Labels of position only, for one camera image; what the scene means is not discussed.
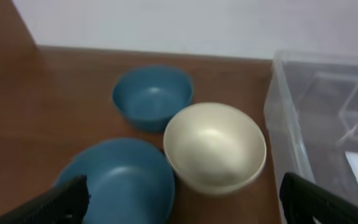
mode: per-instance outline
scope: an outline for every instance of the blue bowl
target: blue bowl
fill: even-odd
[[[125,73],[112,91],[112,101],[137,129],[162,133],[169,120],[193,97],[191,78],[178,68],[150,65]]]
[[[175,195],[173,171],[153,145],[131,138],[103,141],[74,158],[56,184],[84,174],[91,198],[85,224],[165,223]]]

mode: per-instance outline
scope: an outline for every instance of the bowl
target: bowl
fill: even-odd
[[[162,133],[169,120],[191,103],[191,78],[178,68],[149,65],[124,74],[112,91],[119,112],[137,129]]]
[[[86,175],[85,224],[165,223],[175,183],[173,171],[153,145],[132,138],[103,141],[74,158],[56,184]]]
[[[197,103],[177,113],[163,146],[178,176],[205,194],[239,190],[259,176],[266,161],[265,138],[256,123],[220,103]]]

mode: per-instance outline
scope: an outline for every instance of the clear plastic container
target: clear plastic container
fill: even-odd
[[[277,189],[294,172],[358,206],[358,59],[278,52],[265,102]]]

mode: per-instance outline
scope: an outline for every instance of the brown table surface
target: brown table surface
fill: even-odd
[[[265,134],[260,177],[224,197],[178,182],[170,223],[279,223],[263,106],[270,61],[41,47],[0,77],[0,215],[48,190],[70,158],[103,139],[131,136],[162,148],[162,134],[130,127],[110,101],[132,67],[164,63],[193,77],[194,103],[214,101],[247,113]]]

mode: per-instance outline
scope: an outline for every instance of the black object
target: black object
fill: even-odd
[[[358,224],[358,207],[296,174],[286,173],[280,200],[288,224]]]
[[[86,176],[75,177],[0,217],[0,224],[82,223],[89,204]]]

